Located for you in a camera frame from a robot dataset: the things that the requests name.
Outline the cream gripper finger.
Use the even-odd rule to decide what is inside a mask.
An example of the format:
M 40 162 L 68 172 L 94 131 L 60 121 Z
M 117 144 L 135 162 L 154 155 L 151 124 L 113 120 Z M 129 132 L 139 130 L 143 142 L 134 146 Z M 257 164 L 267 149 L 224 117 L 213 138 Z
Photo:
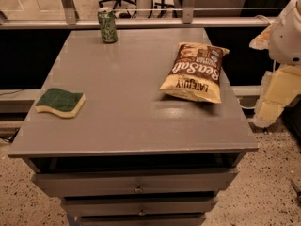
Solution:
M 256 50 L 264 50 L 269 48 L 269 40 L 272 26 L 266 27 L 260 35 L 254 38 L 250 43 L 249 47 Z
M 276 122 L 277 118 L 283 112 L 282 105 L 274 103 L 260 102 L 255 106 L 255 115 L 253 123 L 260 128 L 267 128 Z

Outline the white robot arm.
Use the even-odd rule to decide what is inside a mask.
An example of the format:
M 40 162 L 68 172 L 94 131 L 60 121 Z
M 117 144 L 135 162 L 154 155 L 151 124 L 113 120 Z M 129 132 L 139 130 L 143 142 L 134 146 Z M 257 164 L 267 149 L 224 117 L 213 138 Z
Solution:
M 274 63 L 280 64 L 277 70 L 265 73 L 255 105 L 253 123 L 269 127 L 301 93 L 301 0 L 291 0 L 249 47 L 267 49 Z

